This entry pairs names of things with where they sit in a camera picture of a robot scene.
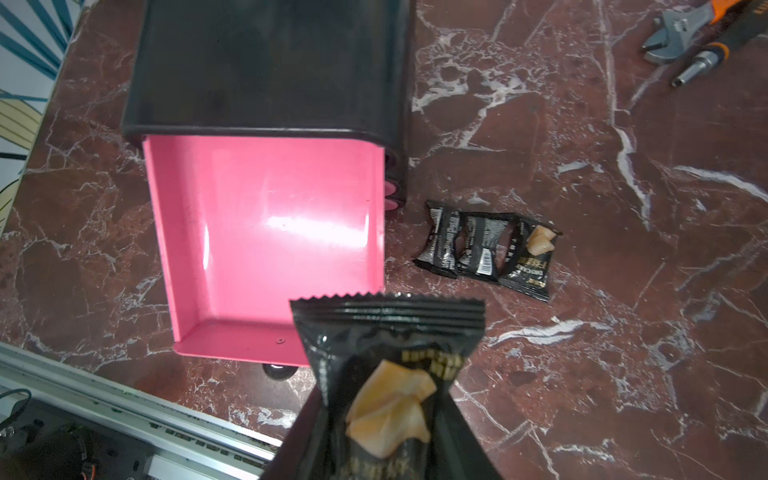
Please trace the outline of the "pink top drawer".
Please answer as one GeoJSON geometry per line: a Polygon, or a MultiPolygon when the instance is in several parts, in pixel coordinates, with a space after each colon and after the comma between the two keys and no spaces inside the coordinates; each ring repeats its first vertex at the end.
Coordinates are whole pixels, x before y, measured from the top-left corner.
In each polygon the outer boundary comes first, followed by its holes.
{"type": "Polygon", "coordinates": [[[295,299],[384,286],[384,150],[352,139],[150,135],[180,355],[303,366],[295,299]]]}

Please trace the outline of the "black drawer cabinet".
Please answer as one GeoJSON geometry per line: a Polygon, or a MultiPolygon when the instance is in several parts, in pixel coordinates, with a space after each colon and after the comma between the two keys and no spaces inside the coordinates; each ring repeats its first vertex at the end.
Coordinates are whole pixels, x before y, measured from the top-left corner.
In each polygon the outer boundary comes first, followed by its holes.
{"type": "Polygon", "coordinates": [[[407,200],[412,1],[149,1],[121,131],[362,140],[407,200]]]}

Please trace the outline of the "black cookie packet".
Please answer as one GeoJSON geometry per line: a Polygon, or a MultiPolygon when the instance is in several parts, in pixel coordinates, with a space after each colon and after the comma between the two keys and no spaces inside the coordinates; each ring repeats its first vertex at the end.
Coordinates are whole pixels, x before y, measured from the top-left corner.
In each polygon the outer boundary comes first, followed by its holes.
{"type": "Polygon", "coordinates": [[[533,218],[517,216],[498,283],[542,302],[549,301],[548,274],[561,232],[533,218]]]}
{"type": "Polygon", "coordinates": [[[496,255],[504,231],[511,227],[513,213],[462,212],[464,249],[457,259],[461,276],[490,283],[498,282],[496,255]]]}
{"type": "Polygon", "coordinates": [[[461,211],[444,202],[427,200],[432,229],[422,251],[413,263],[434,274],[457,278],[456,239],[463,226],[461,211]]]}
{"type": "Polygon", "coordinates": [[[482,300],[295,300],[315,386],[267,479],[495,479],[450,390],[483,339],[482,300]]]}

